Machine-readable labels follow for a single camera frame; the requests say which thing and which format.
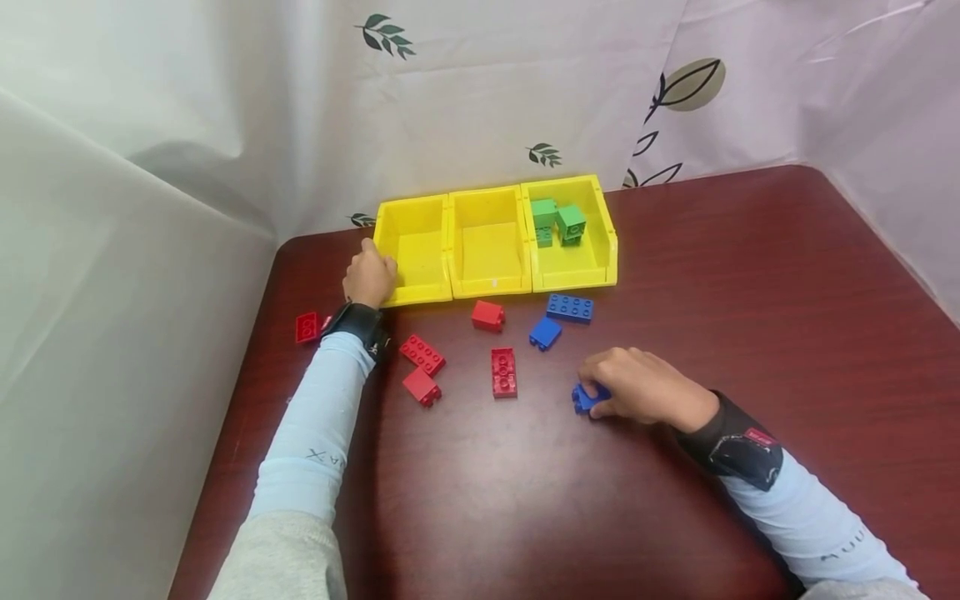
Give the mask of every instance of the black leaf outline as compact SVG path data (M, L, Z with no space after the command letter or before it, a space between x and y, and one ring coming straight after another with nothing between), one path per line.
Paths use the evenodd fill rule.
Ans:
M683 77L679 78L676 82L670 84L670 86L668 86L668 87L666 88L666 90L663 92L663 95L660 97L660 105L661 105L662 107L672 107L672 106L678 105L678 104L681 103L681 102L686 102L686 101L689 100L690 98L693 98L694 96L696 96L696 95L700 92L701 89L704 88L704 86L706 86L706 85L709 83L709 81L710 81L711 79L713 79L713 76L716 74L717 69L718 69L719 67L720 67L720 59L713 59L713 60L711 60L710 62L708 62L707 64L705 64L705 65L703 65L703 66L698 66L697 68L693 69L692 71L690 71L689 73L687 73L687 74L684 75ZM678 83L680 83L680 82L682 82L682 81L685 81L685 80L693 77L693 76L696 75L697 73L700 73L701 71L706 70L706 69L709 69L710 72L707 74L706 77L704 77L704 80L703 80L702 82L700 82L700 85L697 85L697 87L696 87L693 91L691 91L691 92L688 93L687 95L683 96L683 98L681 98L680 100L671 100L670 102L664 102L664 101L663 101L663 99L666 98L666 95L670 93L670 90L673 89L674 86L676 86Z
M647 140L647 143L644 144L643 147L640 148L640 150L639 150L638 152L634 152L634 156L640 156L640 155L642 155L643 153L645 153L646 151L650 150L650 147L654 145L654 140L657 139L657 136L658 136L659 134L660 134L660 130L657 130L657 131L655 131L655 132L647 133L646 135L644 135L643 137L641 137L639 140L637 140L637 141L636 141L636 145L637 145L637 146L639 146L641 143L643 143L643 140Z
M541 142L536 144L533 148L527 148L527 158L531 162L538 162L542 166L549 166L551 169L563 164L563 158L560 156L560 151L553 147L552 144L546 142Z
M353 223L354 227L358 228L368 228L376 224L376 219L362 212L354 212L348 217L348 219L350 219L350 222Z
M413 42L406 37L398 35L406 30L393 23L381 25L381 23L387 20L390 20L390 17L386 14L375 13L367 17L367 22L363 25L354 25L353 27L363 32L363 40L368 46L373 48L373 50L386 50L390 56L400 56L404 60L407 60L407 57L415 56L417 53L413 51L413 48L410 48Z
M650 183L651 181L655 180L655 179L658 178L659 176L661 176L661 175L666 175L667 173L670 174L670 177L666 178L666 180L664 180L664 181L657 181L657 183L669 183L670 181L673 180L673 178L677 177L677 174L680 173L680 168L681 168L682 166L684 166L684 164L683 164L682 162L678 162L678 163L675 164L675 165L671 165L671 166L663 169L663 170L660 171L659 173L656 173L655 175L651 175L651 176L648 177L647 179L643 180L643 183L641 183L641 184L639 185L639 187L643 187L643 186L646 185L647 183Z
M629 177L633 183L627 183L627 177ZM627 177L623 178L623 189L635 188L637 186L637 183L636 183L636 174L634 173L633 169L627 169Z

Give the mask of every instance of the right hand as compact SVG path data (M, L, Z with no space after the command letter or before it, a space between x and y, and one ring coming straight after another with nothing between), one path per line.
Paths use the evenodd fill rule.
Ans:
M618 416L641 423L663 421L693 433L720 410L716 394L687 379L665 360L637 348L611 348L594 354L578 374L591 396L597 394L594 383L612 394L590 410L593 419Z

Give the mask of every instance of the yellow bin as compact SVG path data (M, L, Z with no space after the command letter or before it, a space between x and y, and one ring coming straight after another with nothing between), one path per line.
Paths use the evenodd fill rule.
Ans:
M600 189L600 181L595 175L532 181L522 183L520 190L528 231L527 245L530 248L534 292L616 285L616 231ZM551 247L537 247L530 202L544 198L557 201L557 207L570 204L580 207L587 218L587 229L580 246L562 247L557 229L553 228Z
M376 212L373 242L396 260L396 290L384 306L453 300L444 258L446 194L396 200Z
M520 186L451 192L446 206L453 298L529 294L530 236Z

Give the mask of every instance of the hand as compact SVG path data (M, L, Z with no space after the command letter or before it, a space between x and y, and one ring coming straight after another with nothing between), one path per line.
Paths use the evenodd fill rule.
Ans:
M344 296L354 304L377 309L396 287L396 261L390 256L381 256L370 238L364 238L360 247L362 250L347 267Z
M612 398L590 410L594 419L628 417L641 423L667 422L684 433L706 425L717 411L716 394L687 379L666 361L637 348L611 348L594 354L580 366L580 382L596 396L594 382Z

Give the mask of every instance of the light blue sleeve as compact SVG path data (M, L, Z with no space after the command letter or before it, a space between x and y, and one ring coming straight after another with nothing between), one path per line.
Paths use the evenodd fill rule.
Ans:
M780 477L769 492L735 477L720 480L807 588L821 581L881 578L917 587L860 517L785 450Z
M299 511L333 523L360 393L373 360L352 333L324 338L274 434L247 520Z

